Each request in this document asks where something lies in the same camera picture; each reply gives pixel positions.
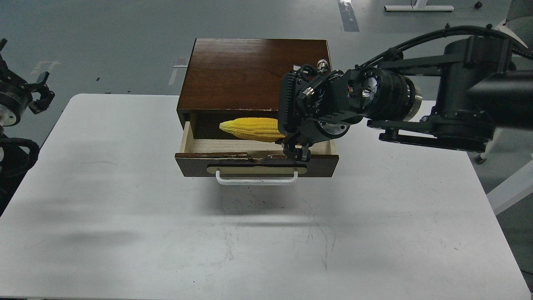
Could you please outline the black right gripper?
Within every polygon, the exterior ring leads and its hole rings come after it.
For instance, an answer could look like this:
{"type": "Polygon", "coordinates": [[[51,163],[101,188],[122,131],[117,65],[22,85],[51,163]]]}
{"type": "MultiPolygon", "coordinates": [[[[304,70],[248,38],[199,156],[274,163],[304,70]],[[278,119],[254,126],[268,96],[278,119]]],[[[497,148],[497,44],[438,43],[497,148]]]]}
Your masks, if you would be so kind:
{"type": "Polygon", "coordinates": [[[370,108],[371,76],[361,70],[332,70],[326,59],[290,70],[282,77],[279,97],[283,153],[309,162],[312,144],[341,138],[370,108]]]}

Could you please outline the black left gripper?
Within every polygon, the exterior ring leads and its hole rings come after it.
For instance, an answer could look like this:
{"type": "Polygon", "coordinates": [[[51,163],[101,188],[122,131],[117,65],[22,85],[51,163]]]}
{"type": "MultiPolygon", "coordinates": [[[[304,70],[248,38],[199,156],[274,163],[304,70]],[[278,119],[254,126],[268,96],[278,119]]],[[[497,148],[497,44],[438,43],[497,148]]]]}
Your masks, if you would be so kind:
{"type": "MultiPolygon", "coordinates": [[[[2,38],[0,41],[0,51],[4,49],[6,43],[7,40],[2,38]]],[[[25,84],[25,90],[27,92],[18,86],[5,83],[11,82],[11,74],[12,71],[8,68],[2,54],[0,54],[0,79],[2,80],[0,82],[0,125],[17,125],[21,121],[27,107],[29,107],[33,114],[40,114],[49,108],[52,100],[55,98],[55,93],[47,85],[50,72],[42,72],[36,83],[25,84]],[[40,95],[38,100],[32,100],[31,94],[33,93],[40,95]]]]}

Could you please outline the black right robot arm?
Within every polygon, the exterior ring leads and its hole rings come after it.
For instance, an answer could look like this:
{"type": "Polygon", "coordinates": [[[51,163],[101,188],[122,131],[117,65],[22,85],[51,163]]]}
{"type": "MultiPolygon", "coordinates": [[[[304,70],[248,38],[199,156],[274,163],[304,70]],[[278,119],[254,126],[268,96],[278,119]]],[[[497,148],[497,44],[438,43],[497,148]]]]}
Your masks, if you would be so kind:
{"type": "Polygon", "coordinates": [[[532,129],[532,71],[512,55],[532,59],[490,25],[446,25],[350,70],[303,65],[282,78],[276,143],[308,162],[311,146],[367,118],[383,142],[484,152],[498,127],[532,129]]]}

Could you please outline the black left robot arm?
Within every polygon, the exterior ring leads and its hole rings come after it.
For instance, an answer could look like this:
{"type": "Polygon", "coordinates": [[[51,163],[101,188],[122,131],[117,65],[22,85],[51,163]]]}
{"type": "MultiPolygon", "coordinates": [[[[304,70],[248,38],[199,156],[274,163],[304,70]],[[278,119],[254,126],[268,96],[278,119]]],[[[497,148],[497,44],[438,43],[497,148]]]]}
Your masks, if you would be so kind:
{"type": "Polygon", "coordinates": [[[0,59],[0,213],[4,213],[27,172],[38,160],[40,146],[32,139],[8,137],[5,128],[21,122],[26,110],[46,111],[55,93],[47,85],[48,71],[36,83],[28,83],[0,59]]]}

